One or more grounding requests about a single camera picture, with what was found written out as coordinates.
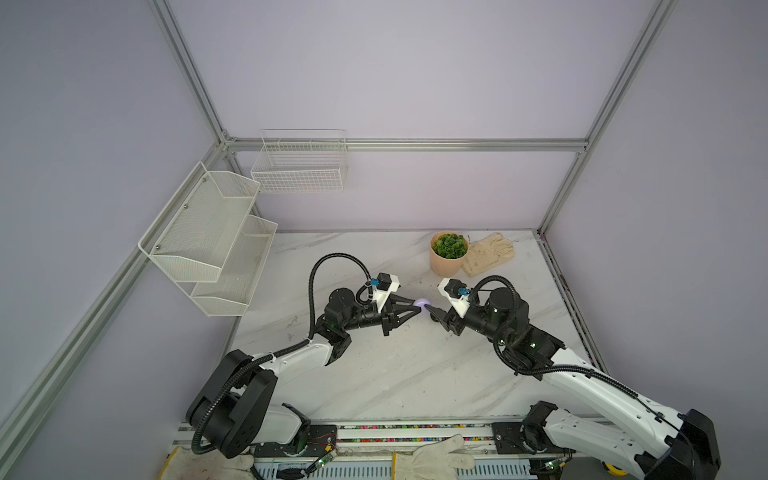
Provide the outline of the lilac round disc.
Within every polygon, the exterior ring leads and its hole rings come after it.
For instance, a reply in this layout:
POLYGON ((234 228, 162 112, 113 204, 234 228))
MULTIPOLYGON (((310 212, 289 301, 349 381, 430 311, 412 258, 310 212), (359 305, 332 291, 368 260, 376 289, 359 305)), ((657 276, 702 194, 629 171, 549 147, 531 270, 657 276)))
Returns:
POLYGON ((431 302, 429 299, 426 298, 419 298, 413 302, 413 305, 416 307, 419 307, 421 312, 429 312, 428 307, 431 305, 431 302))

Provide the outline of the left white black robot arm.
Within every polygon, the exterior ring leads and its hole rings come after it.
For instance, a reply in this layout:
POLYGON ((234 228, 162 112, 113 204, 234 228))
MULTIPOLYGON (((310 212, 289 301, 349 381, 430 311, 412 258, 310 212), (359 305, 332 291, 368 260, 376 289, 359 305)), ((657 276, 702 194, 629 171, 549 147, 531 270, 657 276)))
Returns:
POLYGON ((365 282, 357 291, 332 291, 322 313, 313 298, 308 300, 305 339, 259 357, 241 350, 224 356, 186 413, 192 453, 218 452, 232 459, 256 443, 278 446, 286 456, 306 450, 311 421, 291 404, 273 401, 278 384, 340 359, 351 344, 351 331, 379 327, 389 335, 428 304, 398 295, 394 275, 363 273, 365 282))

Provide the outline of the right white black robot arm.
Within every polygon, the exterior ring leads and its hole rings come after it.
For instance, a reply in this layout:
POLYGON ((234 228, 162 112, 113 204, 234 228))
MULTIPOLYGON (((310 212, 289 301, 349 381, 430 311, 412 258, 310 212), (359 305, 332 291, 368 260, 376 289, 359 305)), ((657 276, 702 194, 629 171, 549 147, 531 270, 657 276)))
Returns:
POLYGON ((522 421, 524 447, 548 446, 589 455, 637 479, 713 479, 721 465, 712 420, 696 409, 681 413, 592 366, 563 341, 534 326, 529 306, 499 275, 468 287, 445 278, 439 293, 449 310, 430 307, 431 318, 456 335, 472 330, 489 340, 514 374, 556 387, 604 418, 582 419, 547 401, 532 405, 522 421))

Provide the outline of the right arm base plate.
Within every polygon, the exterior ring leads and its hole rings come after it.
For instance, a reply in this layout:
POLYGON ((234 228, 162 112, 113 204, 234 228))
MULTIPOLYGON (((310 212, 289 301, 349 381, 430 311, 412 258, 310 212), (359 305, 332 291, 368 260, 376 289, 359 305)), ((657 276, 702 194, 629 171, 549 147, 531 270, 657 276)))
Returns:
POLYGON ((558 455, 574 450, 556 446, 540 426, 524 422, 494 422, 492 436, 498 454, 558 455))

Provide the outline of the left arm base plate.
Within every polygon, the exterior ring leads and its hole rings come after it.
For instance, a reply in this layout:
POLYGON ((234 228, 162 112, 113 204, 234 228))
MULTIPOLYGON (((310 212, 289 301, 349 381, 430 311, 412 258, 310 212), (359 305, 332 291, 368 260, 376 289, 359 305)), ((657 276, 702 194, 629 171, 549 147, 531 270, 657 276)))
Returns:
POLYGON ((328 447, 334 447, 337 437, 336 425, 309 425, 301 427, 288 444, 256 443, 252 446, 251 453, 256 458, 315 458, 325 453, 328 447))

